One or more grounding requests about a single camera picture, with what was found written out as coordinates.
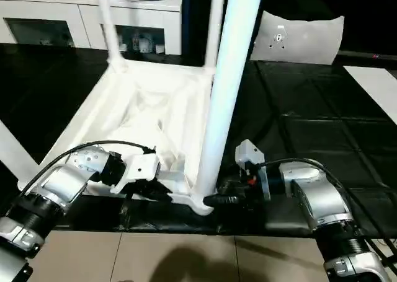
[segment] floor tile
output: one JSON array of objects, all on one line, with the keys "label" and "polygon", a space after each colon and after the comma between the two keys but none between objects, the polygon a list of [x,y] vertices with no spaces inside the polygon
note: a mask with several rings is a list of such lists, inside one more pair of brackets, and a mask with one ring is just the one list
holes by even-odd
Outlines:
[{"label": "floor tile", "polygon": [[237,282],[234,237],[123,234],[112,282]]},{"label": "floor tile", "polygon": [[120,233],[53,231],[29,282],[109,282]]},{"label": "floor tile", "polygon": [[313,239],[236,237],[240,282],[326,282]]}]

